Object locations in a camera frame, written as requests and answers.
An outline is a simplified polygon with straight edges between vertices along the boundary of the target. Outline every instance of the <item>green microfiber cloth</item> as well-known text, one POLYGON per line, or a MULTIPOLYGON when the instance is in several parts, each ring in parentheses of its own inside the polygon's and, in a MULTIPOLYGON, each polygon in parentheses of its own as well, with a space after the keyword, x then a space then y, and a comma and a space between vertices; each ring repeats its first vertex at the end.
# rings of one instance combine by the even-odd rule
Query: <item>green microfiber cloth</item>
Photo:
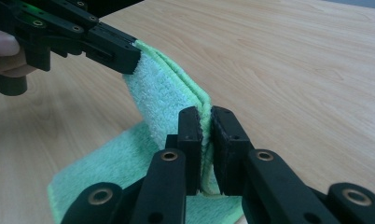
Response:
POLYGON ((49 184, 55 223, 79 193, 98 182, 124 189, 146 175, 153 154, 163 149, 167 134, 177 133, 180 110, 196 106, 201 117, 202 194, 187 197, 187 223, 233 223, 243 214, 240 197, 219 197, 210 142, 211 100, 175 62, 137 40, 141 60, 132 76, 124 76, 144 121, 56 174, 49 184))

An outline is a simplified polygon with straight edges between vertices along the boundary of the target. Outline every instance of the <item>human hand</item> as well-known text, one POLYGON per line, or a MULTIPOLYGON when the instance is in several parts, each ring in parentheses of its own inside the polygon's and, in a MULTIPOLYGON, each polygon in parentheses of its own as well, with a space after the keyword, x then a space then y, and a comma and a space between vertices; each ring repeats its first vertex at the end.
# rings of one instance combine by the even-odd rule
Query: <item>human hand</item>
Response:
POLYGON ((15 37, 0 31, 0 75, 23 77, 34 70, 27 65, 24 50, 15 37))

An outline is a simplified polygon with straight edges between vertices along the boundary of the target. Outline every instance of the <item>screw hole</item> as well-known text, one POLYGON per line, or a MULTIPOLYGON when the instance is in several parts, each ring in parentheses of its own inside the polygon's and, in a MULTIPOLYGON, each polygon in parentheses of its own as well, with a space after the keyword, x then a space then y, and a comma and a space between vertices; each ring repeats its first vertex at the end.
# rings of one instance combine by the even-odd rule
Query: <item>screw hole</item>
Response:
POLYGON ((42 21, 33 21, 33 24, 36 26, 42 26, 43 22, 42 21))
POLYGON ((257 153, 257 157, 262 161, 272 161, 274 157, 269 153, 265 151, 259 151, 257 153))
POLYGON ((358 191, 356 189, 344 189, 342 195, 351 203, 355 203, 361 206, 370 206, 372 204, 371 199, 368 195, 358 191))
POLYGON ((107 203, 112 198, 112 196, 112 189, 97 189, 89 195, 88 201, 92 205, 100 205, 107 203))
POLYGON ((158 212, 152 213, 149 215, 147 220, 149 223, 161 223, 163 220, 163 214, 158 212))
POLYGON ((168 151, 168 152, 164 152, 163 154, 161 154, 161 158, 164 161, 174 161, 176 160, 176 158, 178 158, 178 154, 168 151))
POLYGON ((315 215, 313 213, 306 213, 306 214, 304 214, 304 218, 308 222, 313 223, 313 224, 319 224, 319 223, 321 223, 321 218, 319 218, 317 215, 315 215))

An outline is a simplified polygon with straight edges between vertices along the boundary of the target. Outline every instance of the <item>wooden table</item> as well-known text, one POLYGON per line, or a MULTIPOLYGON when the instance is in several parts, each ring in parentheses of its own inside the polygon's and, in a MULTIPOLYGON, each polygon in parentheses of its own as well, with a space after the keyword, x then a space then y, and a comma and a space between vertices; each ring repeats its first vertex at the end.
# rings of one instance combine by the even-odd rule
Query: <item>wooden table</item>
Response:
MULTIPOLYGON (((375 192, 375 9, 146 0, 103 21, 179 63, 307 185, 375 192)), ((51 178, 140 120, 120 75, 83 56, 0 94, 0 224, 51 223, 51 178)))

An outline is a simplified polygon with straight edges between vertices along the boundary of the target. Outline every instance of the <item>round metal fitting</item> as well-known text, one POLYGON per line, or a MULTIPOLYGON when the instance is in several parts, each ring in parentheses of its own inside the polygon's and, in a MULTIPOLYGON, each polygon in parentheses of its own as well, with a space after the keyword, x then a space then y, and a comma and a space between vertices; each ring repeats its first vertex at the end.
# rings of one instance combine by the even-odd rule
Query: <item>round metal fitting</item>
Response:
POLYGON ((33 21, 33 25, 35 25, 35 26, 42 26, 43 22, 42 21, 33 21))
POLYGON ((272 161, 272 160, 274 160, 274 157, 269 152, 266 152, 266 151, 259 151, 257 153, 257 158, 262 160, 262 161, 272 161))
POLYGON ((113 196, 112 189, 102 188, 93 191, 88 198, 88 201, 92 205, 100 205, 107 203, 113 196))
POLYGON ((372 201, 368 195, 362 193, 356 189, 344 189, 342 195, 351 203, 355 203, 361 206, 371 206, 372 201))
POLYGON ((178 158, 178 154, 172 151, 166 151, 161 154, 161 159, 164 161, 174 161, 176 158, 178 158))
POLYGON ((73 29, 74 31, 80 31, 80 27, 78 27, 78 26, 73 26, 72 29, 73 29))

